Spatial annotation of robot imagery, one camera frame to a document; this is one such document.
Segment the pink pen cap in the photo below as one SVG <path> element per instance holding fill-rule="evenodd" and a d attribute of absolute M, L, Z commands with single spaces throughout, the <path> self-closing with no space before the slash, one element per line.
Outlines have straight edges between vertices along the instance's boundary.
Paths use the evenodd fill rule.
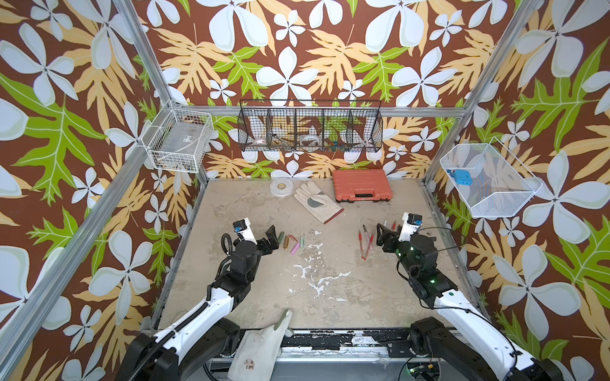
<path fill-rule="evenodd" d="M 300 247 L 301 247 L 300 243 L 295 244 L 294 247 L 292 248 L 291 254 L 294 256 L 299 251 Z"/>

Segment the pink pen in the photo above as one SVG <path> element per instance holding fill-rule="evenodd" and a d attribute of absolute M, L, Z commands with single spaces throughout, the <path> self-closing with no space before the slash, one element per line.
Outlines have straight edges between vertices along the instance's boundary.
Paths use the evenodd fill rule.
<path fill-rule="evenodd" d="M 369 234 L 369 232 L 368 232 L 368 230 L 367 230 L 367 228 L 366 228 L 366 226 L 365 226 L 365 225 L 363 225 L 363 230 L 364 230 L 364 232 L 365 232 L 365 239 L 366 239 L 366 241 L 367 241 L 368 243 L 370 243 L 371 235 Z"/>

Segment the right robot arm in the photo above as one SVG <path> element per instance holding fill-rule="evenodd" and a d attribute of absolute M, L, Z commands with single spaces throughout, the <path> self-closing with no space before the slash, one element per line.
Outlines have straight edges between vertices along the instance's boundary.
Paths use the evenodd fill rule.
<path fill-rule="evenodd" d="M 458 332 L 454 336 L 435 317 L 411 324 L 408 342 L 416 354 L 445 360 L 468 380 L 561 380 L 551 360 L 537 360 L 511 341 L 470 303 L 437 266 L 439 250 L 432 237 L 417 231 L 402 238 L 382 224 L 376 244 L 397 256 L 399 276 L 406 280 L 422 306 L 444 317 Z"/>

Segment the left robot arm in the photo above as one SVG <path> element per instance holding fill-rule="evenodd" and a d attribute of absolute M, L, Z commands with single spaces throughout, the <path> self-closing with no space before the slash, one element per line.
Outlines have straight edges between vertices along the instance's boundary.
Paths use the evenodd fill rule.
<path fill-rule="evenodd" d="M 140 334 L 128 347 L 117 380 L 185 380 L 208 360 L 237 349 L 241 329 L 227 315 L 250 292 L 261 258 L 280 243 L 273 225 L 258 240 L 249 219 L 233 227 L 237 238 L 222 236 L 226 257 L 203 300 L 167 328 L 152 336 Z"/>

